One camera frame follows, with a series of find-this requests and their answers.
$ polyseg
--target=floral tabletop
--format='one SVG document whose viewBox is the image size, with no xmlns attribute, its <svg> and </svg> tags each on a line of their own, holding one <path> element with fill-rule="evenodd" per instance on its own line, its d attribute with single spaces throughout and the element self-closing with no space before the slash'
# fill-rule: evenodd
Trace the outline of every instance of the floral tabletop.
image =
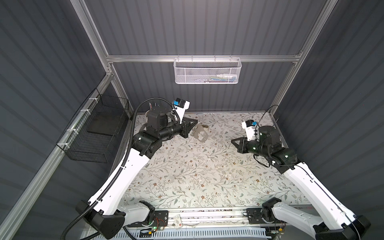
<svg viewBox="0 0 384 240">
<path fill-rule="evenodd" d="M 262 113 L 186 114 L 209 126 L 208 140 L 176 136 L 163 142 L 140 170 L 120 202 L 140 200 L 156 208 L 237 207 L 261 205 L 271 197 L 290 205 L 310 204 L 287 178 L 259 165 L 252 154 L 240 154 L 231 139 L 245 136 L 241 122 L 260 119 Z M 138 115 L 135 133 L 145 123 Z M 273 125 L 265 115 L 260 126 Z M 263 157 L 256 157 L 266 164 Z"/>
</svg>

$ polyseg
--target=dark gray wall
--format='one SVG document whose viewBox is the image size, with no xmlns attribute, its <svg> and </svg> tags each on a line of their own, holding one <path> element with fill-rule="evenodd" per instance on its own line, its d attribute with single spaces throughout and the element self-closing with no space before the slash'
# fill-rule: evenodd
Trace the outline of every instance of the dark gray wall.
<svg viewBox="0 0 384 240">
<path fill-rule="evenodd" d="M 111 55 L 299 53 L 324 0 L 87 0 Z M 175 84 L 168 63 L 116 63 L 133 107 L 161 96 L 190 111 L 267 109 L 290 63 L 243 63 L 238 84 Z"/>
<path fill-rule="evenodd" d="M 188 111 L 241 111 L 268 109 L 292 63 L 243 63 L 238 84 L 176 84 L 172 63 L 114 65 L 133 108 L 160 96 L 190 101 Z"/>
<path fill-rule="evenodd" d="M 69 1 L 0 1 L 0 19 L 2 222 L 105 72 Z M 15 238 L 63 228 L 104 168 L 64 159 Z"/>
<path fill-rule="evenodd" d="M 383 21 L 383 1 L 339 0 L 280 105 L 288 145 L 372 222 L 364 239 L 383 229 Z"/>
</svg>

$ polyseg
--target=robotic arm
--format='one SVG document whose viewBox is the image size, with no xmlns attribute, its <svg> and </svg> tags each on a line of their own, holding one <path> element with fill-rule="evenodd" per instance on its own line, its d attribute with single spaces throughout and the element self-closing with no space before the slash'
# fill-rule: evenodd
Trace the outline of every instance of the robotic arm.
<svg viewBox="0 0 384 240">
<path fill-rule="evenodd" d="M 264 221 L 274 222 L 278 219 L 288 222 L 316 240 L 360 239 L 371 225 L 366 217 L 356 216 L 345 207 L 313 175 L 308 166 L 297 158 L 292 149 L 282 147 L 277 129 L 273 126 L 257 129 L 256 125 L 253 120 L 243 122 L 242 127 L 246 130 L 247 137 L 233 139 L 232 144 L 239 153 L 265 157 L 270 166 L 275 167 L 305 194 L 320 215 L 317 217 L 307 214 L 282 203 L 280 199 L 271 198 L 263 203 Z"/>
<path fill-rule="evenodd" d="M 145 201 L 126 207 L 118 205 L 133 179 L 162 146 L 162 142 L 176 135 L 188 138 L 189 132 L 198 122 L 196 119 L 184 117 L 185 111 L 189 108 L 188 101 L 177 98 L 172 104 L 168 104 L 172 105 L 172 110 L 157 106 L 147 112 L 147 123 L 133 136 L 132 148 L 127 148 L 118 167 L 88 201 L 82 200 L 76 206 L 76 210 L 80 213 L 78 218 L 84 218 L 106 239 L 114 237 L 125 225 L 134 222 L 144 222 L 149 225 L 153 221 L 155 208 Z M 61 239 L 65 239 L 71 225 L 74 224 L 71 223 L 69 228 L 67 227 Z"/>
</svg>

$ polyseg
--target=black wire basket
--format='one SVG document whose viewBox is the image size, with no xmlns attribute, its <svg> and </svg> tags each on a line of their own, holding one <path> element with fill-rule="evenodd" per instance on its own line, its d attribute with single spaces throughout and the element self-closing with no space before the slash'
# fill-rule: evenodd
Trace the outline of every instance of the black wire basket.
<svg viewBox="0 0 384 240">
<path fill-rule="evenodd" d="M 128 124 L 128 106 L 128 99 L 99 95 L 84 110 L 66 143 L 58 146 L 71 160 L 113 161 Z"/>
</svg>

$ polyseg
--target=floral tablecloth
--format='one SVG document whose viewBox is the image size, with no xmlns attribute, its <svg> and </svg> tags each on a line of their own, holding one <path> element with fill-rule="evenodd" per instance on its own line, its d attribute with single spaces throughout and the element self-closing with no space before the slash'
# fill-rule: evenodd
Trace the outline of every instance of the floral tablecloth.
<svg viewBox="0 0 384 240">
<path fill-rule="evenodd" d="M 310 204 L 297 187 L 279 172 L 259 165 L 252 154 L 240 154 L 231 139 L 245 136 L 241 122 L 261 118 L 262 113 L 186 114 L 198 119 L 208 140 L 176 136 L 155 153 L 140 170 L 120 202 L 140 200 L 156 208 L 234 207 L 261 205 L 271 197 L 290 205 Z M 138 115 L 135 133 L 145 122 Z M 266 114 L 259 123 L 273 125 Z M 263 157 L 260 162 L 266 164 Z"/>
</svg>

